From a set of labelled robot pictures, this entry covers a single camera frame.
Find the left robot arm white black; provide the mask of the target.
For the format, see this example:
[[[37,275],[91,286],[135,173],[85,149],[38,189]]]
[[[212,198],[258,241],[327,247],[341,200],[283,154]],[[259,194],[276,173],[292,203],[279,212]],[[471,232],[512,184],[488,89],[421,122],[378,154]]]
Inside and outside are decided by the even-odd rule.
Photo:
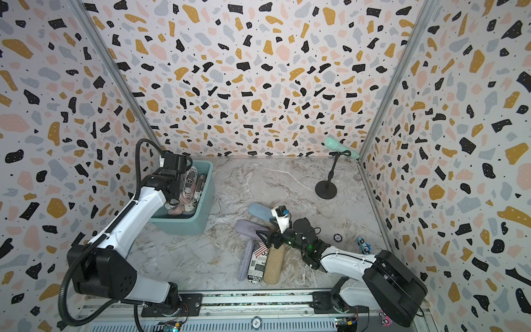
[[[118,216],[87,245],[74,245],[67,254],[69,270],[59,293],[65,300],[69,286],[79,294],[117,302],[164,304],[175,307],[178,291],[169,282],[143,277],[127,257],[140,231],[166,203],[175,203],[184,190],[189,156],[164,151],[162,164],[139,181],[134,197]]]

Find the small blue toy car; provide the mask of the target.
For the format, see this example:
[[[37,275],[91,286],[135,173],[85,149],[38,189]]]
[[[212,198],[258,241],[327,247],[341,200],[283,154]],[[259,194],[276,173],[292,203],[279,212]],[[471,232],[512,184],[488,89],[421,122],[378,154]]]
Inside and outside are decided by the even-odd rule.
[[[364,255],[371,254],[371,245],[367,243],[364,238],[358,237],[358,245]]]

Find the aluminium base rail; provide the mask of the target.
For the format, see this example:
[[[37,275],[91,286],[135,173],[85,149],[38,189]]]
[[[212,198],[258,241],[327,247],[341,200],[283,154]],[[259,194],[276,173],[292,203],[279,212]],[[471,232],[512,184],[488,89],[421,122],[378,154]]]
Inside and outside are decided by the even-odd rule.
[[[80,331],[404,331],[382,326],[379,308],[336,311],[329,289],[229,290],[181,293],[174,317],[152,308],[114,304]]]

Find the purple felt case diagonal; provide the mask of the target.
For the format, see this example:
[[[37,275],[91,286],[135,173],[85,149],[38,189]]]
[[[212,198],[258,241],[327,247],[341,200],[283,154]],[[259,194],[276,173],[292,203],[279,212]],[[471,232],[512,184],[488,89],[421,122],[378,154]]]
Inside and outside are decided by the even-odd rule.
[[[250,239],[246,244],[246,248],[243,253],[243,258],[239,266],[239,270],[238,270],[239,281],[243,281],[247,278],[248,268],[249,268],[250,261],[253,255],[253,248],[254,248],[254,240]]]

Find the newspaper flag case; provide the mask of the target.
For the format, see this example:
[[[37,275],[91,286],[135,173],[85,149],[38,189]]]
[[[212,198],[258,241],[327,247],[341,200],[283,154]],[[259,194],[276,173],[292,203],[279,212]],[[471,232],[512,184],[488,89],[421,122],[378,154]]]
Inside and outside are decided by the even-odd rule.
[[[194,207],[198,206],[199,201],[201,200],[201,196],[204,191],[206,180],[207,180],[206,174],[200,174],[199,177],[197,178],[196,188],[195,188],[194,197],[192,201]]]
[[[195,166],[190,167],[190,169],[185,174],[185,184],[180,197],[180,200],[183,204],[192,203],[196,191],[196,183],[198,180],[198,176],[198,170]]]
[[[263,242],[254,241],[247,280],[252,284],[259,284],[265,273],[269,249]]]

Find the purple felt case horizontal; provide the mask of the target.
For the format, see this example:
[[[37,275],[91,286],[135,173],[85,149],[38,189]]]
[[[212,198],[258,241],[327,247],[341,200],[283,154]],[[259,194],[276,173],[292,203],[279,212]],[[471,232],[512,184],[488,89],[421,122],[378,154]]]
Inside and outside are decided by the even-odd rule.
[[[255,239],[257,241],[260,240],[260,237],[257,235],[257,231],[270,231],[269,228],[265,227],[264,225],[255,224],[250,221],[245,220],[239,220],[237,221],[235,225],[235,231],[238,232],[241,235],[245,235],[251,239]]]

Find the tan case behind blue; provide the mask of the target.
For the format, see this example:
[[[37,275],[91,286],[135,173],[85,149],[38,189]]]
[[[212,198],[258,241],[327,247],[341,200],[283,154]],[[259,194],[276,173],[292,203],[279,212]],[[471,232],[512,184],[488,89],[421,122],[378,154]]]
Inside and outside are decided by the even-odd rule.
[[[270,229],[272,232],[276,232],[276,231],[278,231],[278,226],[277,226],[276,224],[271,224],[271,223],[269,223],[269,224],[268,224],[268,227],[269,227],[269,229]]]

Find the light blue felt case right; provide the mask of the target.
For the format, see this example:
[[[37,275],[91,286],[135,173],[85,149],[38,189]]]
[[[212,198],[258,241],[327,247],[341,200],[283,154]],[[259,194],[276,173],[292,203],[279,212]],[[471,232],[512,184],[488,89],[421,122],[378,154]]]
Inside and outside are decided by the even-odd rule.
[[[277,224],[276,218],[272,214],[272,210],[267,206],[263,206],[259,203],[252,203],[248,208],[248,212],[252,216],[257,217],[268,224]]]

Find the pink toy car on rail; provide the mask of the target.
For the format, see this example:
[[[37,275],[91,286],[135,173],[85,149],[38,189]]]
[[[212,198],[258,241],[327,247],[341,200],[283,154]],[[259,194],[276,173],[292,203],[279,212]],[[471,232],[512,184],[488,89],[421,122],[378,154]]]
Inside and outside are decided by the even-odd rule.
[[[379,316],[382,326],[390,326],[393,323],[392,319],[383,311],[379,312]]]

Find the tan felt case front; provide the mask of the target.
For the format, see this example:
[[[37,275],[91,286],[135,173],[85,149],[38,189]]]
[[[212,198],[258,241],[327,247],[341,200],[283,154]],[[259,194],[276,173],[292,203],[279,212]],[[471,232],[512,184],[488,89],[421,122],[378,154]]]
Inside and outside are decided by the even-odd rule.
[[[285,245],[282,245],[279,248],[275,248],[274,246],[270,248],[263,276],[263,281],[265,283],[277,284],[279,282],[285,252]]]

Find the pink glasses case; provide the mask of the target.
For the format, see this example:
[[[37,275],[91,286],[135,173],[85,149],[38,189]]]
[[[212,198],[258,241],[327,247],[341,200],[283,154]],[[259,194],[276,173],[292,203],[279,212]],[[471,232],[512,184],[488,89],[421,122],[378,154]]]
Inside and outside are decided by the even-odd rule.
[[[183,203],[169,203],[167,202],[165,204],[165,208],[167,210],[168,215],[170,216],[178,216],[181,215],[185,210],[185,205]]]

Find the teal plastic storage box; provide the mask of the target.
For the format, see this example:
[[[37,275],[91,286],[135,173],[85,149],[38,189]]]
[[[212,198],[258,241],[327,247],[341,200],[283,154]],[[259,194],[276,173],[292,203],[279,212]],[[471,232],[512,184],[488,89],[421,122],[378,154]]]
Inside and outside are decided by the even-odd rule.
[[[195,160],[194,166],[199,171],[199,174],[206,175],[204,191],[194,213],[185,216],[182,214],[171,216],[165,207],[161,207],[149,220],[168,235],[200,235],[206,229],[215,193],[214,166],[210,161],[206,160]]]

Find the newspaper flag case front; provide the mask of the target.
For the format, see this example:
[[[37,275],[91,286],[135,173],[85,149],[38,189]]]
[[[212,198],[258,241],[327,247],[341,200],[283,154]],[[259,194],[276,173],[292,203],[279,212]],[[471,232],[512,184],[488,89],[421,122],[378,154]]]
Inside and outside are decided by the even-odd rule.
[[[269,249],[263,242],[254,241],[247,280],[252,284],[259,284],[265,273]]]

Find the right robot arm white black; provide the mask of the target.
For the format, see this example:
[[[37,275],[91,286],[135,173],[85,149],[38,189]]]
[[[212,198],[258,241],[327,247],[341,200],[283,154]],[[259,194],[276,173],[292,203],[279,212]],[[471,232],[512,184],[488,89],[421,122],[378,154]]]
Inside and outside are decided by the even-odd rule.
[[[388,250],[377,255],[340,250],[323,242],[306,218],[298,219],[285,230],[256,233],[268,248],[289,246],[300,251],[303,262],[313,270],[341,275],[330,291],[330,302],[336,311],[379,308],[391,321],[406,328],[423,311],[427,287]]]

